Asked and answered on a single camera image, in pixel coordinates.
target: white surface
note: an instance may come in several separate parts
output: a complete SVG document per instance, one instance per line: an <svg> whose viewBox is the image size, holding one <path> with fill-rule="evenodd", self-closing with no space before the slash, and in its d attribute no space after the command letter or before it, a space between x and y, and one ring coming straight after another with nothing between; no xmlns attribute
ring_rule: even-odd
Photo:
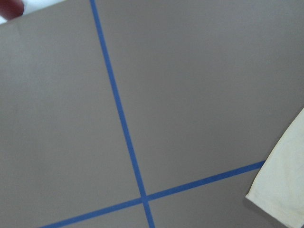
<svg viewBox="0 0 304 228"><path fill-rule="evenodd" d="M62 2L64 0L23 0L24 3L24 13L23 15L32 13L34 11L43 9L45 7L54 5L56 3ZM7 22L3 17L0 16L0 24Z"/></svg>
<svg viewBox="0 0 304 228"><path fill-rule="evenodd" d="M247 199L289 228L304 224L304 110L279 140Z"/></svg>

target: dark red object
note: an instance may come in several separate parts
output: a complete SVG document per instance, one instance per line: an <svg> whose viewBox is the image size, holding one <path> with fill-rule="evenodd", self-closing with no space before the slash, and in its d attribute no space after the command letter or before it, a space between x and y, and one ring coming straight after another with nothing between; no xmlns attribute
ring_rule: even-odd
<svg viewBox="0 0 304 228"><path fill-rule="evenodd" d="M11 20L23 14L22 0L0 0L0 15L6 20Z"/></svg>

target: gray surface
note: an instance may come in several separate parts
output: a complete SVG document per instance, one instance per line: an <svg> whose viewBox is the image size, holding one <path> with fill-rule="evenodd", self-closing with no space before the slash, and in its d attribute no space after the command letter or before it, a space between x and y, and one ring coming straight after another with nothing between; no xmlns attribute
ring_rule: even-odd
<svg viewBox="0 0 304 228"><path fill-rule="evenodd" d="M75 223L66 228L148 228L142 205Z"/></svg>
<svg viewBox="0 0 304 228"><path fill-rule="evenodd" d="M303 108L303 1L97 2L148 193L264 160Z"/></svg>
<svg viewBox="0 0 304 228"><path fill-rule="evenodd" d="M243 196L256 171L150 202L156 227L285 228Z"/></svg>
<svg viewBox="0 0 304 228"><path fill-rule="evenodd" d="M0 227L139 197L88 1L0 26Z"/></svg>

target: blue grid line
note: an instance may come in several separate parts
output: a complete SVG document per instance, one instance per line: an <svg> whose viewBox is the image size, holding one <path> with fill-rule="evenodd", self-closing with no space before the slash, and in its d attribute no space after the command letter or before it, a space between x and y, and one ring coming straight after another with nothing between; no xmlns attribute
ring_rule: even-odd
<svg viewBox="0 0 304 228"><path fill-rule="evenodd" d="M170 188L170 189L167 189L167 190L159 191L157 193L153 193L151 195L148 195L147 200L148 201L155 200L155 199L157 200L159 198L166 197L166 196L169 196L169 195L173 195L173 194L178 193L178 192L186 191L186 190L193 189L193 188L196 188L196 187L199 187L199 186L202 186L202 185L206 185L206 184L210 184L210 183L213 183L213 182L216 182L216 181L219 181L219 180L223 180L223 179L226 179L226 178L229 178L229 177L237 176L237 175L240 175L242 173L257 170L257 169L260 169L263 166L264 163L265 163L265 161L261 161L261 162L254 163L254 164L251 164L251 165L243 166L241 168L237 168L237 169L234 169L234 170L223 172L223 173L220 173L220 174L217 174L217 175L214 175L214 176L203 178L201 180L197 180L197 181L193 181L193 182L183 184L183 185L180 185L180 186L177 186L177 187L173 187L173 188ZM120 204L116 204L116 205L113 205L113 206L110 206L110 207L107 207L107 208L104 208L104 209L96 210L96 211L93 211L93 212L90 212L90 213L87 213L87 214L84 214L84 215L79 215L79 216L69 218L69 219L66 219L66 220L63 220L63 221L60 221L60 222L56 222L56 223L53 223L53 224L50 224L50 225L47 225L47 226L44 226L44 227L41 227L41 228L60 228L60 227L63 227L63 226L71 225L73 223L81 222L81 221L84 221L84 220L87 220L87 219L92 219L94 217L98 217L98 216L102 216L104 214L115 212L115 211L118 211L118 210L121 210L121 209L124 209L124 208L129 208L129 207L141 204L141 203L142 203L141 198L133 199L133 200L130 200L130 201L127 201L127 202L124 202L124 203L120 203Z"/></svg>
<svg viewBox="0 0 304 228"><path fill-rule="evenodd" d="M108 213L111 213L111 212L114 212L114 211L117 211L117 210L121 210L121 209L124 209L124 208L129 208L129 207L141 204L141 203L142 203L141 198L133 199L133 200L130 200L130 201L127 201L127 202L124 202L124 203L116 204L116 205L113 205L113 206L110 206L110 207L107 207L107 208L103 208L103 209L100 209L100 210L95 210L95 211L92 211L92 212L89 212L89 213L86 213L86 214L83 214L83 215L79 215L79 216L76 216L76 217L73 217L73 218L68 218L68 219L63 220L63 221L52 223L50 225L43 226L41 228L64 227L64 226L71 225L73 223L81 222L81 221L84 221L84 220L87 220L87 219L92 219L92 218L95 218L95 217L98 217L98 216L101 216L101 215L104 215L104 214L108 214Z"/></svg>
<svg viewBox="0 0 304 228"><path fill-rule="evenodd" d="M125 141L126 141L126 144L127 144L127 148L128 148L128 151L129 151L130 158L131 158L131 162L132 162L134 174L135 174L135 177L136 177L138 189L139 189L139 192L140 192L140 195L141 195L141 198L142 198L142 204L143 204L143 207L144 207L144 210L145 210L145 214L146 214L146 217L147 217L147 220L148 220L149 227L150 228L155 228L152 213L151 213L151 209L150 209L150 206L149 206L149 202L147 200L147 194L146 194L146 191L145 191L144 185L143 185L143 179L142 179L142 176L141 176L141 173L140 173L140 170L139 170L139 166L138 166L138 162L137 162L137 159L136 159L136 156L135 156L135 152L134 152L131 136L130 136L130 133L129 133L127 121L125 119L123 106L122 106L122 103L121 103L121 100L120 100L120 97L119 97L118 88L117 88L117 84L116 84L116 81L115 81L115 77L114 77L113 68L112 68L112 65L111 65L109 53L107 51L105 38L104 38L100 18L99 18L99 15L98 15L98 11L97 11L97 8L96 8L95 0L90 0L90 3L91 3L92 13L93 13L93 16L94 16L95 25L96 25L100 45L101 45L102 52L103 52L103 55L104 55L105 65L106 65L106 68L107 68L107 71L108 71L108 75L109 75L114 99L115 99L115 102L116 102L117 111L118 111L120 122L121 122L121 125L122 125L122 128L123 128Z"/></svg>

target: blue line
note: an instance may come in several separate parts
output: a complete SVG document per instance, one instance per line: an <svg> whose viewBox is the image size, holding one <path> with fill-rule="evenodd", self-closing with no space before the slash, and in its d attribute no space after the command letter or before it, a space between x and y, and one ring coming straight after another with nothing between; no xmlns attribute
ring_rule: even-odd
<svg viewBox="0 0 304 228"><path fill-rule="evenodd" d="M244 166L244 167L241 167L241 168L238 168L238 169L235 169L235 170L223 172L223 173L220 173L220 174L215 175L215 176L207 177L207 178L204 178L204 179L201 179L201 180L190 182L188 184L183 184L183 185L171 188L171 189L160 191L160 192L148 195L147 198L148 198L148 200L159 199L159 198L169 196L169 195L181 192L181 191L186 191L186 190L193 189L193 188L196 188L196 187L199 187L199 186L202 186L202 185L205 185L205 184L209 184L209 183L212 183L212 182L216 182L216 181L228 178L228 177L233 177L233 176L236 176L236 175L248 172L248 171L256 170L256 169L261 168L263 166L264 162L265 161L261 161L261 162L251 164L251 165L248 165L248 166Z"/></svg>
<svg viewBox="0 0 304 228"><path fill-rule="evenodd" d="M117 211L117 210L121 210L121 209L124 209L124 208L132 207L132 206L135 206L135 205L138 205L138 204L141 204L141 203L142 203L141 198L133 199L133 200L130 200L130 201L127 201L127 202L124 202L124 203L116 204L116 205L113 205L113 206L110 206L110 207L107 207L107 208L103 208L103 209L100 209L100 210L96 210L96 211L86 213L84 215L79 215L79 216L69 218L69 219L66 219L66 220L63 220L63 221L60 221L60 222L56 222L56 223L53 223L53 224L50 224L50 225L47 225L47 226L43 226L41 228L64 227L64 226L67 226L67 225L71 225L73 223L81 222L81 221L84 221L84 220L87 220L87 219L92 219L92 218L97 217L97 216L108 214L108 213L111 213L111 212L114 212L114 211Z"/></svg>
<svg viewBox="0 0 304 228"><path fill-rule="evenodd" d="M152 218L152 213L151 213L151 210L150 210L149 202L146 198L147 195L146 195L146 191L144 189L142 176L141 176L141 173L139 171L139 166L138 166L137 159L136 159L136 156L135 156L135 152L134 152L132 140L131 140L131 137L130 137L127 121L126 121L125 116L124 116L124 110L123 110L123 106L122 106L122 103L121 103L121 100L120 100L120 97L119 97L118 88L117 88L117 85L116 85L116 81L115 81L115 77L114 77L109 53L108 53L108 50L107 50L107 47L106 47L105 38L104 38L101 22L100 22L100 19L99 19L98 11L97 11L97 8L96 8L95 0L90 0L90 3L91 3L91 8L92 8L95 24L96 24L97 33L98 33L98 36L99 36L100 45L101 45L103 55L104 55L105 65L106 65L106 68L107 68L107 71L108 71L108 75L109 75L114 99L115 99L115 102L116 102L117 111L118 111L118 114L119 114L120 122L122 124L125 141L126 141L126 144L127 144L127 147L128 147L128 151L129 151L129 155L130 155L130 158L131 158L131 162L132 162L134 174L135 174L135 177L136 177L137 185L138 185L138 188L139 188L139 192L140 192L140 195L141 195L141 198L142 198L143 207L145 209L145 213L146 213L146 217L147 217L147 220L148 220L149 227L154 228L155 225L154 225L154 221L153 221L153 218Z"/></svg>

